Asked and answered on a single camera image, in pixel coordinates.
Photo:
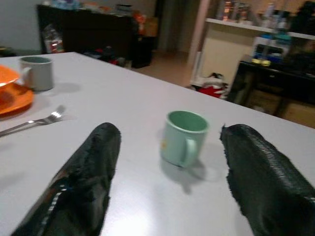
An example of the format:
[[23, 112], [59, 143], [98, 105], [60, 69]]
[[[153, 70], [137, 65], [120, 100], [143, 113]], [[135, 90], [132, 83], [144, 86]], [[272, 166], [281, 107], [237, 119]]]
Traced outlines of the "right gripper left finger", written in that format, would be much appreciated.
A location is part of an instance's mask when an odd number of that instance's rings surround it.
[[13, 236], [98, 236], [121, 147], [119, 129], [97, 126], [52, 178]]

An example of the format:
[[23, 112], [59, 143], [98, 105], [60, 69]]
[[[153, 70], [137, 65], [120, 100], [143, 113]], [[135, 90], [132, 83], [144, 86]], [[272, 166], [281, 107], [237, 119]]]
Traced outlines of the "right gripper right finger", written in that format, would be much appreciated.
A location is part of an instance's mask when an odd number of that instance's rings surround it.
[[255, 236], [313, 236], [315, 188], [290, 159], [245, 124], [223, 126], [227, 182]]

